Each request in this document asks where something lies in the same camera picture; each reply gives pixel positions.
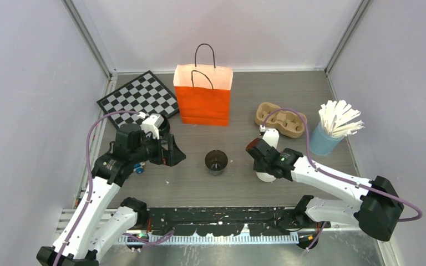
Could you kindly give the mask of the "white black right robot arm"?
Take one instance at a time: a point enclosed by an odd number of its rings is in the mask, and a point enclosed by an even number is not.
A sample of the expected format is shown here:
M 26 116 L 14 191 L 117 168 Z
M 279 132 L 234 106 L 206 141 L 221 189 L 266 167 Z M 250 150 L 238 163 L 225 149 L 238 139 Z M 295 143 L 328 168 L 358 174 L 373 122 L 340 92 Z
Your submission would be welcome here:
M 278 152 L 261 138 L 251 141 L 246 151 L 254 159 L 257 173 L 310 185 L 336 197 L 327 200 L 304 195 L 292 211 L 292 220 L 299 227 L 337 222 L 357 226 L 379 241 L 390 240 L 404 207 L 395 200 L 398 195 L 386 178 L 348 175 L 293 149 Z

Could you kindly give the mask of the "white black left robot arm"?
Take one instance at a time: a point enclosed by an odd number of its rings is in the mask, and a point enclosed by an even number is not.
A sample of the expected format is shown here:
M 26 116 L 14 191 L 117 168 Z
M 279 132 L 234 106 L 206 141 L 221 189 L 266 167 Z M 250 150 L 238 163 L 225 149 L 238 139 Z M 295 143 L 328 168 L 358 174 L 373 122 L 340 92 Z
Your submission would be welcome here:
M 87 189 L 68 225 L 50 247 L 41 247 L 41 265 L 99 265 L 108 249 L 129 228 L 142 229 L 148 222 L 145 202 L 128 197 L 102 226 L 99 222 L 123 183 L 142 162 L 175 166 L 186 158 L 177 147 L 168 121 L 125 124 L 110 143 L 108 152 L 94 163 Z

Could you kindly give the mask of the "dark translucent coffee cup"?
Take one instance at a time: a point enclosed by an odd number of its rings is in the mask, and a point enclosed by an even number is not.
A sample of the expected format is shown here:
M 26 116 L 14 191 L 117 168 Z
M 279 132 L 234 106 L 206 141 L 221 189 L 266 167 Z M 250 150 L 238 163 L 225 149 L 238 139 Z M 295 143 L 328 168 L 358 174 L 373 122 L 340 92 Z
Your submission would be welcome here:
M 211 150 L 206 154 L 204 162 L 211 175 L 219 176 L 227 167 L 229 159 L 223 151 Z

